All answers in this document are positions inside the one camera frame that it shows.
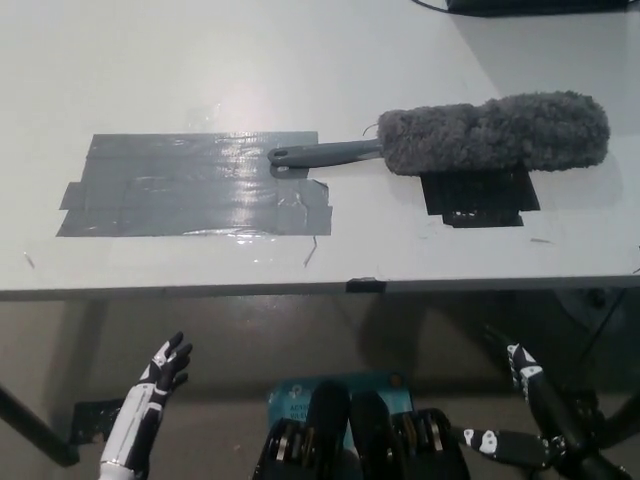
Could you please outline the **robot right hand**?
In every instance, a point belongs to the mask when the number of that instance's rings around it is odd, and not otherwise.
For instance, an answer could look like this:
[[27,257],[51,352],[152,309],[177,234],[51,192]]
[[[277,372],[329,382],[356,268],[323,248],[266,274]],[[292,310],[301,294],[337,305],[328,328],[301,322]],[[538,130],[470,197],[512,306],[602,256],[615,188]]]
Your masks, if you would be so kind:
[[537,435],[499,429],[454,427],[452,435],[468,448],[501,464],[567,473],[589,453],[590,437],[545,375],[542,365],[519,343],[506,346],[513,385],[539,428]]

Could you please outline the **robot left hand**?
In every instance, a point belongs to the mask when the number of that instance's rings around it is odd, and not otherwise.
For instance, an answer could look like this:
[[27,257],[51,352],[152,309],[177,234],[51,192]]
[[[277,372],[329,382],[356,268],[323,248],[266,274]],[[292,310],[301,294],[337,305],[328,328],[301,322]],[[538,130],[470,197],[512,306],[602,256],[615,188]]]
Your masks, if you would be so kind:
[[103,465],[114,465],[132,477],[149,469],[167,401],[188,380],[185,369],[193,345],[183,339],[178,332],[167,340],[129,390],[105,445]]

